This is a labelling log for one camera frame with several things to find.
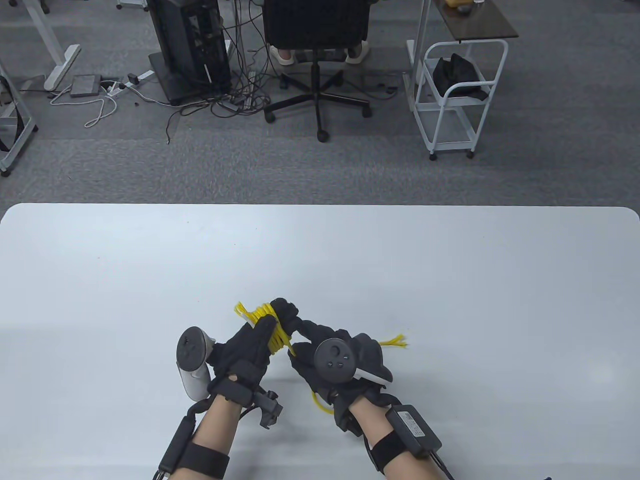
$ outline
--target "white shoe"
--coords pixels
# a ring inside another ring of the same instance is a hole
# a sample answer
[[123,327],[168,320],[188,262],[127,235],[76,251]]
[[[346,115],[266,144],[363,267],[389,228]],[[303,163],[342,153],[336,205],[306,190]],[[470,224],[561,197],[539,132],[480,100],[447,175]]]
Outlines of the white shoe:
[[289,58],[288,60],[285,60],[280,56],[280,52],[278,52],[278,49],[273,45],[269,45],[269,52],[271,53],[271,56],[274,57],[277,60],[277,62],[281,64],[283,67],[287,67],[289,65],[293,65],[294,63],[296,63],[296,61],[293,58],[293,53],[291,54],[291,58]]
[[357,65],[359,63],[362,63],[362,60],[364,60],[364,58],[368,55],[370,50],[371,48],[369,47],[368,41],[362,40],[362,50],[360,51],[360,55],[353,58],[347,55],[347,60],[345,60],[345,62],[349,63],[350,65]]

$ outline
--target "chair base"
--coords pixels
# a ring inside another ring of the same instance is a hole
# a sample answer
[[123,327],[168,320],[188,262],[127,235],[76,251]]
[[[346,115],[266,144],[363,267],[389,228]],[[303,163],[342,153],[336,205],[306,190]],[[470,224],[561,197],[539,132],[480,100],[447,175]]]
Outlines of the chair base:
[[304,102],[312,101],[316,107],[316,121],[317,121],[317,138],[320,142],[326,142],[329,140],[329,134],[322,128],[322,118],[320,115],[320,100],[327,100],[328,102],[336,102],[343,105],[352,105],[362,108],[362,116],[369,118],[372,116],[371,104],[368,100],[355,99],[352,97],[345,97],[343,95],[335,95],[333,93],[326,93],[326,90],[331,86],[340,86],[344,82],[344,73],[341,70],[335,75],[331,76],[329,80],[320,85],[320,67],[318,65],[317,53],[314,51],[314,60],[311,65],[311,86],[308,86],[301,81],[282,74],[280,76],[280,87],[287,88],[289,85],[295,86],[297,89],[303,91],[302,95],[293,97],[282,102],[277,102],[271,105],[267,105],[264,108],[264,119],[268,124],[275,122],[276,117],[273,114],[276,110],[298,105]]

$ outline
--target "computer tower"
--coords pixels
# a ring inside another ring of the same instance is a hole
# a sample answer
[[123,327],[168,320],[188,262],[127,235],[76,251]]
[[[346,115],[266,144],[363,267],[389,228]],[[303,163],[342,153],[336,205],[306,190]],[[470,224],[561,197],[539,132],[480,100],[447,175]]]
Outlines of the computer tower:
[[172,105],[219,96],[231,71],[217,0],[150,0],[161,52],[149,60]]

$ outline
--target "black glove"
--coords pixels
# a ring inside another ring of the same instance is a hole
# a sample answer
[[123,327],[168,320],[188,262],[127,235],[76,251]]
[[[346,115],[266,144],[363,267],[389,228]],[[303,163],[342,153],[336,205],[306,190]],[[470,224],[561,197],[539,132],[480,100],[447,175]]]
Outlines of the black glove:
[[298,309],[293,303],[283,298],[277,298],[271,302],[271,308],[276,312],[280,326],[288,336],[298,330],[302,320],[298,318]]
[[[269,340],[275,328],[276,319],[266,315],[255,326],[245,323],[227,343],[214,344],[207,359],[216,376],[209,384],[209,392],[213,386],[232,374],[238,376],[238,382],[255,390],[269,365]],[[255,367],[249,377],[243,377],[243,372],[234,371],[240,360],[246,360]]]
[[316,325],[307,320],[301,320],[297,325],[297,330],[310,342],[300,342],[292,345],[296,354],[294,356],[289,352],[291,365],[305,379],[311,390],[320,395],[325,402],[333,405],[336,424],[343,431],[349,430],[356,436],[360,436],[362,430],[349,411],[351,404],[360,396],[368,398],[371,403],[379,406],[396,403],[397,399],[390,395],[382,394],[382,386],[380,384],[363,378],[350,380],[346,383],[331,383],[325,380],[316,370],[314,357],[320,343],[326,339],[338,338],[347,342],[361,362],[368,364],[360,364],[360,367],[365,370],[383,369],[390,377],[388,369],[382,366],[380,345],[362,333],[354,339],[346,330],[333,331],[327,326]]

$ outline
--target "office chair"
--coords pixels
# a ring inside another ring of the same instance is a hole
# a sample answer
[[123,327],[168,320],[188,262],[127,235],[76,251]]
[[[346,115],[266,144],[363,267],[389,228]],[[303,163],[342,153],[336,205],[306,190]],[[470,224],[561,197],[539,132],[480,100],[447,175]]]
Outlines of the office chair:
[[[279,49],[310,50],[312,62],[310,86],[288,75],[280,76],[281,88],[293,85],[304,93],[267,105],[264,108],[267,123],[275,122],[274,111],[312,100],[316,107],[317,138],[326,142],[329,134],[322,128],[321,100],[360,107],[364,118],[372,115],[367,100],[327,93],[329,87],[343,84],[344,73],[341,70],[321,84],[318,65],[319,61],[329,57],[327,50],[340,49],[339,60],[344,61],[345,49],[354,48],[366,40],[369,7],[367,0],[264,0],[262,16],[267,43]],[[296,57],[300,59],[301,55],[305,54],[297,52]]]
[[[9,0],[9,5],[18,6],[18,0]],[[47,4],[45,3],[45,0],[40,0],[40,7],[42,8],[42,11],[44,12],[45,15],[49,14],[50,10]]]

